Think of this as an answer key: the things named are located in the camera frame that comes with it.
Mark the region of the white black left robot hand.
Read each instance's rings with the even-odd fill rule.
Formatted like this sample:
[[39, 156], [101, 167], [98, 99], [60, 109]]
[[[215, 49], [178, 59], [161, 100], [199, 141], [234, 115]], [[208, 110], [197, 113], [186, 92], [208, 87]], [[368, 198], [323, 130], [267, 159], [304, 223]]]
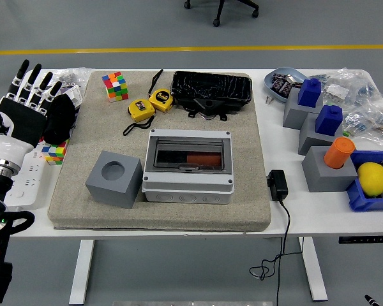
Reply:
[[0, 100], [0, 167], [8, 168], [13, 173], [21, 169], [25, 155], [39, 143], [50, 105], [62, 85], [56, 82], [48, 90], [52, 80], [52, 73], [49, 72], [34, 90], [41, 64], [37, 64], [25, 80], [28, 67], [26, 59]]

